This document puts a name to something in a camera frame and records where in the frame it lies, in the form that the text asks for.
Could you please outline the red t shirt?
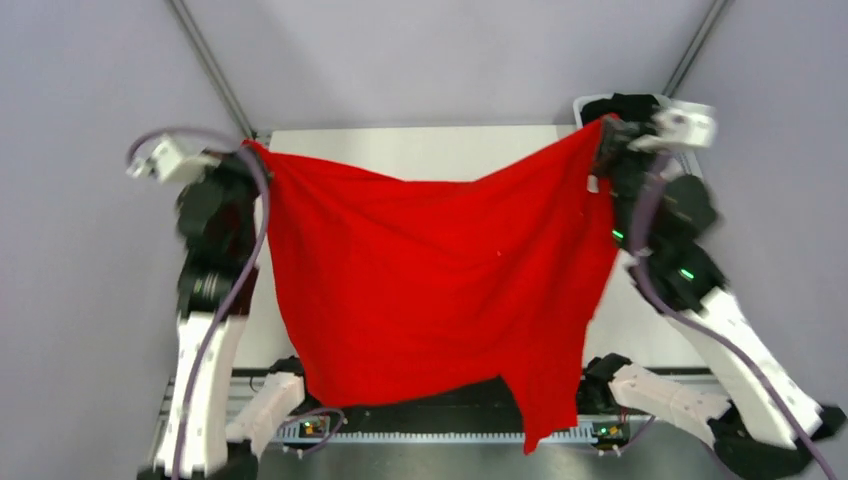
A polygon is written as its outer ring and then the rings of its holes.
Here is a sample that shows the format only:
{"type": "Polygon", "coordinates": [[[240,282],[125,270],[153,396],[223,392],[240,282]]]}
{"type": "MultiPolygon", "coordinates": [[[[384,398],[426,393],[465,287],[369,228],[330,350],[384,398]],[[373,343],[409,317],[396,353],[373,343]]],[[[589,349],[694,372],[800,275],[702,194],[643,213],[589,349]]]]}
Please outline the red t shirt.
{"type": "Polygon", "coordinates": [[[254,150],[270,170],[276,300],[329,407],[384,406],[493,378],[524,451],[578,421],[587,328],[614,269],[602,125],[473,181],[406,181],[254,150]]]}

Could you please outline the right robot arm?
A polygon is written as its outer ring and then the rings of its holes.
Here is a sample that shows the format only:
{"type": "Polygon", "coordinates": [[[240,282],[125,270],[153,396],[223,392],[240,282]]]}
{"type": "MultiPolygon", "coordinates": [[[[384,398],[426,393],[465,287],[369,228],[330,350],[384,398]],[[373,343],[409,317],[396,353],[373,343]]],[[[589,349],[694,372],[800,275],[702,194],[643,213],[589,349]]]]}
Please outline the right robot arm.
{"type": "Polygon", "coordinates": [[[785,479],[822,463],[818,443],[839,434],[846,414],[791,379],[700,246],[719,218],[705,182],[690,173],[664,175],[675,152],[709,145],[713,126],[693,126],[682,115],[647,122],[608,115],[597,126],[589,187],[610,188],[612,236],[631,256],[633,286],[694,347],[722,390],[703,392],[610,353],[585,370],[589,404],[673,425],[742,479],[785,479]]]}

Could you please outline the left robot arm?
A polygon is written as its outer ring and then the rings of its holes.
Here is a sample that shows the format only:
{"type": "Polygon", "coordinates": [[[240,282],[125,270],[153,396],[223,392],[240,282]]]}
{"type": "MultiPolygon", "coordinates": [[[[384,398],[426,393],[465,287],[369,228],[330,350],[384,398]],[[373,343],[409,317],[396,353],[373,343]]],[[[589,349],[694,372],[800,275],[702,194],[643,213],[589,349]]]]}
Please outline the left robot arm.
{"type": "Polygon", "coordinates": [[[320,386],[271,371],[229,419],[234,361],[250,318],[265,243],[270,177],[247,149],[216,156],[163,143],[128,168],[132,177],[179,183],[177,233],[185,261],[177,281],[178,364],[162,437],[140,479],[255,479],[290,414],[319,404],[320,386]]]}

